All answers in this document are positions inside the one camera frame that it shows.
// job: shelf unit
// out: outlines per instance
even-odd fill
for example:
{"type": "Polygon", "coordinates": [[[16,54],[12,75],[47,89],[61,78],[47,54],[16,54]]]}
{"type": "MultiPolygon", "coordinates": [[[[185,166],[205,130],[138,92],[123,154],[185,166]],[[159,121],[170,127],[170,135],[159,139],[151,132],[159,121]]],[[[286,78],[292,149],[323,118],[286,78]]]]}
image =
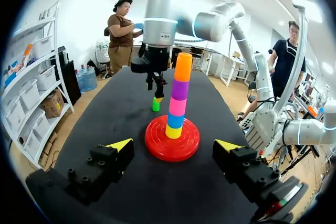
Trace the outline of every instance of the shelf unit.
{"type": "Polygon", "coordinates": [[[58,122],[61,120],[61,118],[64,116],[65,112],[68,111],[69,108],[70,108],[70,105],[69,105],[68,103],[65,103],[65,104],[64,104],[64,107],[63,107],[63,109],[62,109],[61,115],[60,115],[59,117],[48,119],[48,122],[49,122],[49,124],[50,124],[50,128],[49,128],[47,134],[44,136],[44,138],[43,138],[43,139],[41,140],[41,142],[40,142],[40,147],[38,148],[37,153],[36,153],[36,156],[34,157],[34,161],[35,161],[36,163],[38,163],[38,160],[39,160],[39,158],[40,158],[40,156],[41,156],[41,153],[42,153],[42,151],[43,151],[43,148],[44,148],[44,146],[46,145],[46,143],[47,143],[47,141],[48,141],[50,135],[52,134],[54,128],[56,127],[56,125],[58,124],[58,122]]]}
{"type": "Polygon", "coordinates": [[[7,122],[7,119],[4,117],[3,113],[1,112],[0,116],[1,116],[1,121],[2,124],[7,132],[7,134],[9,135],[9,137],[12,139],[12,142],[18,147],[18,149],[26,156],[26,158],[33,163],[37,168],[42,168],[39,164],[38,164],[38,160],[41,156],[41,153],[45,147],[45,144],[47,143],[50,135],[52,134],[54,128],[56,127],[56,125],[58,124],[58,122],[61,120],[61,118],[64,116],[64,114],[69,110],[69,108],[72,110],[72,112],[74,111],[73,106],[70,102],[70,97],[68,95],[68,91],[65,87],[65,83],[64,83],[64,79],[62,76],[62,71],[61,71],[61,66],[60,66],[60,61],[59,61],[59,57],[58,54],[55,53],[57,52],[58,49],[58,45],[57,45],[57,19],[58,19],[58,11],[59,11],[59,7],[60,7],[60,0],[57,0],[57,2],[55,2],[48,10],[47,12],[50,12],[50,10],[52,8],[55,8],[55,12],[53,17],[47,17],[46,19],[42,19],[39,21],[36,21],[34,23],[28,24],[25,27],[19,29],[18,31],[14,32],[11,39],[9,40],[9,46],[11,46],[13,43],[17,42],[20,39],[23,39],[25,36],[38,31],[40,29],[42,29],[42,34],[43,37],[44,36],[44,28],[49,25],[49,29],[48,29],[48,33],[46,36],[49,36],[50,33],[50,29],[52,26],[54,26],[54,51],[48,53],[47,55],[41,57],[40,59],[36,60],[35,62],[33,62],[31,65],[27,66],[25,69],[23,69],[14,79],[13,81],[11,81],[11,83],[4,89],[3,93],[1,94],[1,101],[3,101],[6,97],[8,97],[9,95],[13,95],[13,93],[15,92],[15,90],[13,90],[11,92],[11,90],[13,89],[13,87],[17,86],[18,83],[20,83],[20,80],[22,78],[25,78],[27,76],[28,73],[30,73],[33,69],[35,69],[36,67],[38,67],[41,63],[45,62],[45,61],[49,61],[52,57],[55,57],[56,60],[56,68],[58,71],[58,75],[59,75],[59,80],[56,81],[48,90],[46,91],[39,91],[39,95],[40,98],[38,100],[38,102],[34,105],[34,107],[26,112],[25,114],[25,118],[21,123],[21,126],[19,127],[19,129],[15,132],[12,131],[10,125],[7,122]],[[62,111],[61,111],[61,115],[57,118],[51,118],[48,119],[48,122],[50,124],[50,128],[47,132],[47,134],[44,136],[44,138],[42,140],[40,140],[40,146],[38,148],[38,151],[35,155],[35,157],[31,157],[31,155],[25,150],[25,147],[23,147],[19,141],[18,138],[22,132],[22,130],[24,129],[24,127],[27,124],[27,121],[29,120],[29,118],[31,117],[31,115],[33,114],[33,112],[37,109],[37,107],[43,102],[43,100],[54,90],[58,88],[60,90],[60,92],[62,93],[62,95],[66,98],[66,100],[68,101],[68,103],[65,103],[62,111]]]}
{"type": "Polygon", "coordinates": [[[37,67],[38,65],[40,65],[42,62],[44,62],[46,60],[49,60],[54,55],[55,55],[55,52],[51,52],[51,53],[49,53],[49,54],[47,54],[47,55],[39,58],[37,61],[33,62],[31,65],[27,66],[24,70],[22,70],[22,72],[20,72],[18,74],[18,76],[15,77],[13,79],[13,81],[11,81],[10,84],[5,88],[3,94],[1,95],[1,101],[7,96],[7,94],[15,86],[15,84],[18,83],[19,80],[21,80],[25,76],[25,74],[27,74],[32,69],[34,69],[35,67],[37,67]]]}

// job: wooden floor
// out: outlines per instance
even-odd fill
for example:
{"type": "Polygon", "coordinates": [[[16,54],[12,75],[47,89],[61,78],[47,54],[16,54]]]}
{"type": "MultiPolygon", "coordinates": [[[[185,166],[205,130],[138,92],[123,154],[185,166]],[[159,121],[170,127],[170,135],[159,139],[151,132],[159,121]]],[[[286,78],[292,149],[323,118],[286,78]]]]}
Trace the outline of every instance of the wooden floor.
{"type": "MultiPolygon", "coordinates": [[[[223,100],[229,106],[234,116],[236,116],[237,113],[246,110],[249,103],[247,101],[247,87],[243,84],[243,82],[231,81],[229,87],[226,87],[223,82],[218,78],[210,77],[209,79],[219,91],[219,93],[223,97],[223,100]]],[[[89,103],[92,101],[92,99],[110,79],[102,80],[98,77],[97,80],[98,87],[92,91],[83,94],[74,106],[74,113],[71,113],[71,111],[69,110],[55,128],[55,132],[57,132],[58,136],[50,151],[46,169],[50,166],[54,166],[55,160],[58,156],[58,152],[62,149],[62,146],[66,141],[68,135],[70,134],[73,126],[80,118],[89,103]]],[[[294,220],[301,216],[306,207],[310,204],[315,193],[320,188],[321,175],[325,174],[326,171],[326,166],[324,163],[325,152],[322,148],[320,148],[320,154],[321,156],[316,159],[313,157],[313,155],[306,156],[300,163],[298,163],[292,170],[290,170],[287,175],[281,178],[281,181],[284,181],[290,176],[295,175],[302,182],[308,184],[309,186],[309,189],[304,197],[294,207],[292,211],[295,217],[294,220]]],[[[21,181],[24,181],[26,176],[36,169],[32,164],[29,163],[26,157],[20,153],[20,151],[16,148],[14,144],[11,145],[9,155],[12,160],[13,167],[21,181]]],[[[286,160],[282,165],[282,168],[284,168],[287,164],[288,161],[286,160]]]]}

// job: person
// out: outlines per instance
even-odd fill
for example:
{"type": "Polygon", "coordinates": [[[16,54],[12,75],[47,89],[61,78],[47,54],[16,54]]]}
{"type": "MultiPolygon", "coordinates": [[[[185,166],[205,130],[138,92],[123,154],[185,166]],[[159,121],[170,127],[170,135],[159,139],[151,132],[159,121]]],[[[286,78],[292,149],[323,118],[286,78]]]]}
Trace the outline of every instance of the person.
{"type": "MultiPolygon", "coordinates": [[[[268,60],[268,67],[271,73],[273,93],[275,97],[281,97],[282,93],[285,90],[287,81],[293,68],[296,51],[298,47],[300,28],[295,21],[288,22],[288,26],[289,26],[289,38],[280,39],[276,42],[276,44],[273,47],[272,55],[268,60]],[[273,68],[274,62],[277,58],[278,58],[277,64],[275,68],[273,68]]],[[[297,89],[297,87],[301,83],[303,73],[305,71],[306,71],[306,59],[303,60],[301,72],[295,84],[295,89],[297,89]]],[[[292,95],[290,97],[290,101],[293,101],[294,93],[295,92],[293,90],[292,95]]],[[[258,98],[250,104],[245,113],[238,114],[238,120],[237,120],[238,123],[242,121],[248,115],[249,112],[255,111],[255,109],[257,108],[257,100],[258,98]]]]}
{"type": "Polygon", "coordinates": [[[107,64],[107,75],[105,78],[109,78],[113,75],[111,69],[111,60],[109,57],[109,45],[110,45],[110,36],[109,28],[106,27],[104,29],[104,37],[99,39],[96,43],[96,59],[98,63],[106,63],[107,64]]]}
{"type": "Polygon", "coordinates": [[[133,38],[142,35],[142,30],[133,32],[135,25],[125,18],[130,10],[133,0],[119,0],[107,21],[110,30],[109,57],[112,63],[113,73],[116,74],[122,66],[129,66],[133,48],[133,38]]]}

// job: cardboard box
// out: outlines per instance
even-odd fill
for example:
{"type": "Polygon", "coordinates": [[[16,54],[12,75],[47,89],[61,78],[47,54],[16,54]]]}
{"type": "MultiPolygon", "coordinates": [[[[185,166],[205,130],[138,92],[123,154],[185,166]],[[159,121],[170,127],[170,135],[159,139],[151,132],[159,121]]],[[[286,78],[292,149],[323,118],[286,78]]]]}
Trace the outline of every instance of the cardboard box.
{"type": "Polygon", "coordinates": [[[50,143],[49,141],[47,141],[46,145],[43,148],[43,152],[45,154],[49,154],[49,152],[51,150],[51,147],[52,147],[52,143],[50,143]]]}
{"type": "Polygon", "coordinates": [[[54,131],[52,134],[51,134],[51,137],[48,139],[49,142],[51,142],[52,144],[54,143],[54,141],[56,140],[57,138],[57,133],[54,131]]]}
{"type": "Polygon", "coordinates": [[[41,157],[38,160],[38,164],[42,167],[45,167],[47,161],[48,161],[48,155],[42,152],[41,157]]]}
{"type": "Polygon", "coordinates": [[[46,112],[47,118],[56,118],[61,115],[64,107],[64,101],[59,89],[55,89],[41,103],[43,110],[46,112]]]}

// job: blue glove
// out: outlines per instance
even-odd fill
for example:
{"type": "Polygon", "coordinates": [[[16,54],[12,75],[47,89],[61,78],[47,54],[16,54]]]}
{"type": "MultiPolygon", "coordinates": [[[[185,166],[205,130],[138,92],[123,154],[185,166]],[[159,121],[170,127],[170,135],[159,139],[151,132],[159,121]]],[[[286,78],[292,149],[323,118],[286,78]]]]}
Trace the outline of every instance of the blue glove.
{"type": "Polygon", "coordinates": [[[143,23],[134,24],[135,29],[143,29],[143,23]]]}

